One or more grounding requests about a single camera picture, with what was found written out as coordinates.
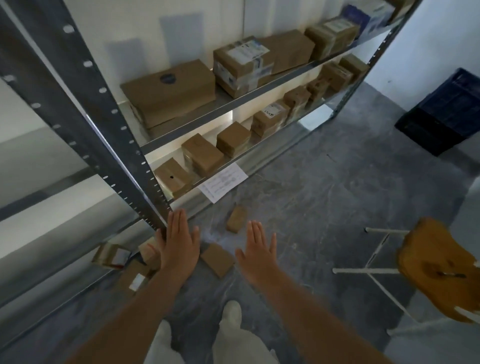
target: right hand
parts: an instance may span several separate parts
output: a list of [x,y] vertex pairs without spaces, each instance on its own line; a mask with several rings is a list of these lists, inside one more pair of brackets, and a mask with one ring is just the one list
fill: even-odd
[[195,226],[192,233],[188,228],[184,209],[168,213],[167,241],[160,229],[155,233],[160,244],[161,270],[172,271],[183,284],[192,274],[200,255],[200,230]]
[[245,253],[237,249],[235,256],[242,274],[250,284],[259,290],[274,284],[280,272],[276,264],[276,234],[272,235],[269,247],[260,222],[248,222]]

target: concrete floor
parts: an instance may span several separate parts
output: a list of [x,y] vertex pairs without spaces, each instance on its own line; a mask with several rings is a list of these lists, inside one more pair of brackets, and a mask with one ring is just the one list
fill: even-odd
[[[339,116],[258,171],[192,219],[203,248],[216,242],[233,252],[245,231],[225,231],[235,203],[249,219],[278,235],[282,269],[379,350],[402,312],[368,278],[333,275],[333,267],[365,265],[381,235],[365,226],[410,229],[421,216],[449,225],[473,178],[450,160],[435,158],[394,129],[403,110],[363,84]],[[374,267],[394,267],[393,241]],[[111,288],[112,274],[0,353],[2,363],[62,363],[126,302]],[[414,293],[401,276],[379,280],[403,304]],[[238,300],[242,327],[273,348],[281,363],[302,363],[279,317],[233,269],[221,281],[200,262],[167,320],[174,349],[187,363],[211,363],[223,305]]]

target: small cardboard box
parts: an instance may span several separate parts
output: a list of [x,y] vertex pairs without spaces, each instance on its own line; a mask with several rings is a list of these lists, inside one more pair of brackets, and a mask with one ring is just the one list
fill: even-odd
[[350,83],[354,83],[359,78],[362,78],[370,69],[369,65],[363,63],[351,53],[343,57],[338,64],[353,73]]
[[287,123],[297,119],[305,109],[311,94],[304,86],[295,87],[283,95],[283,102],[290,108]]
[[359,39],[369,38],[375,29],[385,26],[395,8],[384,0],[348,1],[341,15],[360,26]]
[[298,29],[262,38],[261,42],[275,54],[272,74],[308,63],[315,47],[315,43]]
[[341,91],[350,84],[353,73],[335,62],[328,62],[320,70],[319,79],[326,80],[332,89]]
[[216,82],[233,98],[243,96],[269,81],[275,53],[250,36],[213,51]]
[[211,243],[208,249],[200,255],[200,258],[219,278],[223,278],[235,264],[235,258],[215,243]]
[[227,221],[227,230],[237,234],[247,222],[247,209],[236,205]]
[[120,85],[146,128],[215,100],[215,76],[200,60]]
[[395,7],[395,11],[392,17],[388,21],[388,24],[393,23],[395,20],[404,16],[415,3],[415,0],[386,0],[390,5]]
[[107,268],[123,269],[132,252],[121,245],[102,243],[92,259],[92,263]]
[[163,189],[175,199],[192,189],[192,176],[173,158],[158,167],[154,174],[160,179]]
[[183,155],[192,162],[195,171],[208,177],[224,163],[223,153],[200,134],[195,134],[181,145]]
[[152,236],[146,242],[141,243],[138,246],[138,250],[140,251],[140,255],[145,264],[147,264],[151,270],[160,269],[162,265],[160,258],[160,244],[155,239],[155,236]]
[[242,151],[250,140],[251,131],[235,121],[216,136],[216,147],[233,158]]
[[358,25],[341,16],[309,26],[305,35],[315,43],[312,59],[321,61],[347,48],[355,40],[358,31]]
[[132,260],[117,281],[117,287],[134,296],[138,290],[146,286],[150,278],[150,268],[138,260]]
[[277,131],[289,111],[290,108],[283,101],[277,100],[253,115],[250,130],[261,137],[267,137]]
[[310,103],[322,99],[330,84],[325,79],[316,79],[307,83],[307,91],[310,92]]

